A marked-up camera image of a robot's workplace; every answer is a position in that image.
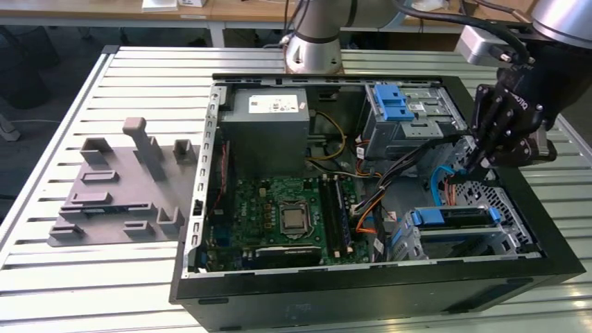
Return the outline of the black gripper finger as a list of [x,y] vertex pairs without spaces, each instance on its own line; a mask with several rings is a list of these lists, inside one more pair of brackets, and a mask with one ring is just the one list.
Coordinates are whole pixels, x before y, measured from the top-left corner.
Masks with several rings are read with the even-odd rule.
[[480,85],[476,90],[471,135],[475,149],[464,169],[468,174],[479,173],[483,160],[488,160],[496,148],[503,145],[515,111],[509,106],[509,93],[493,85]]
[[517,168],[532,165],[539,142],[532,135],[491,131],[480,137],[480,150],[480,165],[484,167]]

